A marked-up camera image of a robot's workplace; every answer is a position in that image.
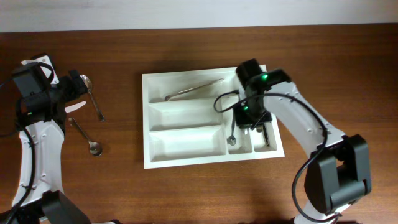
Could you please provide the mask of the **large steel spoon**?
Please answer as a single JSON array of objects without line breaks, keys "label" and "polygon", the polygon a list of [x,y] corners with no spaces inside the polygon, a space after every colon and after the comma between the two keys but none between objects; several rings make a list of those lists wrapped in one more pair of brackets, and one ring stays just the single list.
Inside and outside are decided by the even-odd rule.
[{"label": "large steel spoon", "polygon": [[83,80],[83,83],[86,85],[86,87],[87,87],[87,89],[88,89],[87,92],[88,92],[88,94],[89,94],[89,96],[90,96],[90,98],[91,98],[91,101],[92,101],[92,103],[93,103],[93,106],[95,107],[96,113],[97,113],[97,115],[98,115],[98,119],[99,119],[101,122],[104,122],[104,121],[105,121],[105,117],[104,117],[104,115],[103,115],[101,109],[99,108],[98,103],[97,103],[97,101],[95,100],[94,95],[93,95],[93,93],[92,93],[92,91],[93,91],[93,84],[92,84],[91,80],[90,80],[86,75],[83,75],[83,74],[81,74],[80,77],[81,77],[81,79]]}]

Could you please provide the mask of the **steel fork dark handle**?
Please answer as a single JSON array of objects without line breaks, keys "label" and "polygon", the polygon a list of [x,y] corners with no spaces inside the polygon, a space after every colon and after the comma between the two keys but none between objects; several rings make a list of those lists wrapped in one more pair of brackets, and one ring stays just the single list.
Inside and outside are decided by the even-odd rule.
[{"label": "steel fork dark handle", "polygon": [[266,146],[269,147],[270,146],[270,144],[269,144],[269,136],[268,136],[267,128],[266,128],[265,124],[262,125],[262,132],[263,132],[263,135],[264,135]]}]

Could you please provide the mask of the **white plastic knife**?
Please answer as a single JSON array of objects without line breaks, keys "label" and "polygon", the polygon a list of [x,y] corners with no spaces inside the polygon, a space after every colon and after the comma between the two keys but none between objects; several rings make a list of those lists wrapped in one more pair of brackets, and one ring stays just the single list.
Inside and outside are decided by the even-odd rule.
[{"label": "white plastic knife", "polygon": [[76,111],[76,110],[78,110],[79,108],[81,108],[81,107],[83,107],[85,105],[86,105],[86,101],[81,101],[81,102],[76,103],[74,105],[65,107],[65,112],[66,113],[71,113],[71,112]]}]

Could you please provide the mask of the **steel teaspoon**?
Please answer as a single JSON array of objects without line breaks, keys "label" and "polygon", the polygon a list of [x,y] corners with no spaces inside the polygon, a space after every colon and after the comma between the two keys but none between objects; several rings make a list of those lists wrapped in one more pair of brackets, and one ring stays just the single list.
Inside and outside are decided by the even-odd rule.
[{"label": "steel teaspoon", "polygon": [[226,141],[230,146],[234,146],[236,144],[236,138],[234,136],[234,130],[236,126],[235,114],[233,113],[232,121],[231,121],[231,134],[227,137]]}]

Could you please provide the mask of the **steel tongs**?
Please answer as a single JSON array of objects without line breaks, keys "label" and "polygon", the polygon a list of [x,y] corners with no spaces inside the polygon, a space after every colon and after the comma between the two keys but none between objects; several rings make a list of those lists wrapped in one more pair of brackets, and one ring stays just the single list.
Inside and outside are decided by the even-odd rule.
[{"label": "steel tongs", "polygon": [[175,93],[172,93],[172,94],[167,95],[167,96],[164,98],[164,100],[165,100],[165,101],[170,101],[171,98],[173,98],[173,97],[175,97],[175,96],[183,95],[183,94],[189,93],[189,92],[191,92],[191,91],[195,91],[195,90],[198,90],[198,89],[201,89],[201,88],[210,86],[210,85],[212,85],[212,84],[215,84],[215,83],[218,83],[218,82],[222,82],[223,80],[224,80],[224,78],[219,78],[219,79],[217,79],[217,80],[212,80],[212,81],[210,81],[210,82],[208,82],[208,83],[206,83],[206,84],[200,85],[200,86],[191,87],[191,88],[188,88],[188,89],[186,89],[186,90],[180,90],[180,91],[178,91],[178,92],[175,92]]}]

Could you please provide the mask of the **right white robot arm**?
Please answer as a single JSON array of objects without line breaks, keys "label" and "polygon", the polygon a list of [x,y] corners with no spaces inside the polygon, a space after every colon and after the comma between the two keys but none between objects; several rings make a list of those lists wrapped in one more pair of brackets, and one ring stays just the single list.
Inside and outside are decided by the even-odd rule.
[{"label": "right white robot arm", "polygon": [[292,182],[299,214],[291,223],[337,223],[343,211],[371,192],[369,148],[359,134],[347,136],[301,95],[282,70],[265,72],[256,59],[236,68],[244,98],[233,107],[257,126],[264,112],[288,129],[308,159]]}]

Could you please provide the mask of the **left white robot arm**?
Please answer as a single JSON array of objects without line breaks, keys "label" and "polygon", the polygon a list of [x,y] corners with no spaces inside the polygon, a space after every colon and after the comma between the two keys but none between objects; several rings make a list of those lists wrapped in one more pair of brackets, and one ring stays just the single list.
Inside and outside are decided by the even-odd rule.
[{"label": "left white robot arm", "polygon": [[16,129],[22,145],[19,186],[1,223],[89,223],[63,193],[61,150],[65,140],[65,105],[87,93],[80,74],[57,78],[53,66],[28,61],[12,73],[21,93]]}]

